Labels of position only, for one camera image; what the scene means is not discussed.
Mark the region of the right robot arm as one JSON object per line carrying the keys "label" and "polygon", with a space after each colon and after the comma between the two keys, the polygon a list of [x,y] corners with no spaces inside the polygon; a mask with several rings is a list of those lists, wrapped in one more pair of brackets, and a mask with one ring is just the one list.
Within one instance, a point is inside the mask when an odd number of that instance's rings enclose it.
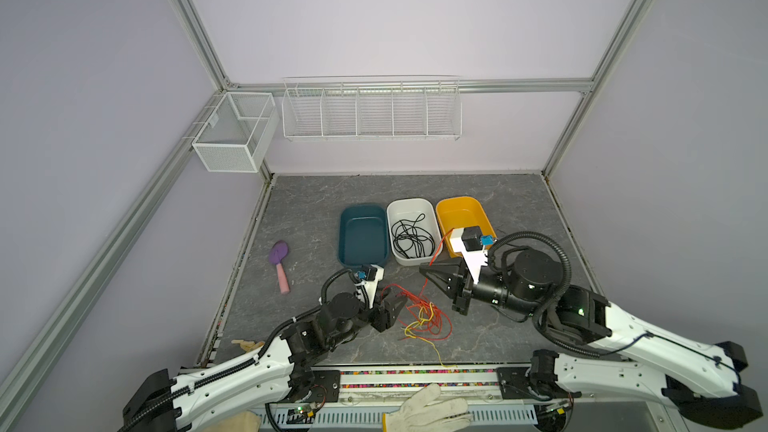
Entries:
{"label": "right robot arm", "polygon": [[453,311],[465,315],[474,302],[511,311],[552,345],[534,351],[525,366],[498,370],[503,398],[548,404],[598,393],[637,397],[720,430],[762,417],[758,393],[741,376],[748,365],[741,345],[686,339],[573,284],[571,261],[549,236],[521,231],[495,239],[469,227],[451,231],[448,243],[454,258],[420,272]]}

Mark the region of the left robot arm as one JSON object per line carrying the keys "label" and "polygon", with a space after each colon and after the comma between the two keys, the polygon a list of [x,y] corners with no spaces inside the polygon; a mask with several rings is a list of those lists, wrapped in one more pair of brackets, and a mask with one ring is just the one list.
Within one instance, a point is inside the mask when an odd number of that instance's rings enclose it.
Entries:
{"label": "left robot arm", "polygon": [[123,431],[202,431],[252,407],[305,397],[312,367],[370,326],[384,332],[406,304],[387,291],[367,307],[352,293],[281,323],[264,345],[218,366],[148,376],[123,408]]}

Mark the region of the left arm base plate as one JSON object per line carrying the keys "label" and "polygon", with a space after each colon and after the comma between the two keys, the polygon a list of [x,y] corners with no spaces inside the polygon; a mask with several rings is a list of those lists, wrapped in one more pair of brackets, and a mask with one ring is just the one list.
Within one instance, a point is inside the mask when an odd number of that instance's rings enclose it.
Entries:
{"label": "left arm base plate", "polygon": [[341,392],[341,371],[338,369],[313,370],[309,381],[292,390],[286,398],[291,403],[335,403]]}

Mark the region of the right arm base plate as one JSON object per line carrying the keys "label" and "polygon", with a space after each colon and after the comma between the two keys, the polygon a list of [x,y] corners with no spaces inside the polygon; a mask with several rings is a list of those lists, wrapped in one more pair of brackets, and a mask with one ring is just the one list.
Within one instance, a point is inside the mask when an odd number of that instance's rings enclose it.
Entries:
{"label": "right arm base plate", "polygon": [[541,372],[532,367],[499,367],[496,370],[503,399],[531,399],[548,402],[566,399],[571,393],[557,384],[554,372]]}

